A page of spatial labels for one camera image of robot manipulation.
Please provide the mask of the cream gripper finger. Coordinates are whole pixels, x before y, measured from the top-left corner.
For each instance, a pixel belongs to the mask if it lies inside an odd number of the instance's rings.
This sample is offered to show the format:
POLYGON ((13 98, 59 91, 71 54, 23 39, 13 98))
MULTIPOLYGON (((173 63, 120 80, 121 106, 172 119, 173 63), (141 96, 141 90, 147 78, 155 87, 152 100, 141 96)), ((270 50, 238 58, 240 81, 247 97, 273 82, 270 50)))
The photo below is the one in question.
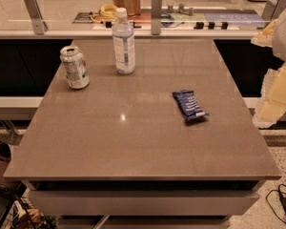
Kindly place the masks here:
POLYGON ((269 47, 271 48, 273 46, 272 38, 274 35, 274 30, 276 26, 277 20, 273 20, 271 23, 269 23, 263 31, 260 31, 257 35, 255 35, 251 39, 251 43, 259 46, 259 47, 269 47))
POLYGON ((266 72, 260 93, 253 123, 257 128, 266 129, 286 113, 286 62, 278 70, 266 72))

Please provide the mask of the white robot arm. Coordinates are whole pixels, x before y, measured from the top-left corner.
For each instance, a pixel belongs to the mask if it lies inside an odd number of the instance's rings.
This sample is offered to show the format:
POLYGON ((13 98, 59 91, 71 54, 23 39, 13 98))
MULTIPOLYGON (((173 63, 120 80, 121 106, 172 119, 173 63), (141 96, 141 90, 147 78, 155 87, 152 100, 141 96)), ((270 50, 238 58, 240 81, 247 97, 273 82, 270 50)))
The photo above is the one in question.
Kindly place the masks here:
POLYGON ((283 61, 278 70, 269 69, 264 75, 261 98, 255 106, 253 123, 265 129, 276 124, 286 113, 286 9, 263 31, 251 39, 259 47, 271 47, 273 55, 283 61))

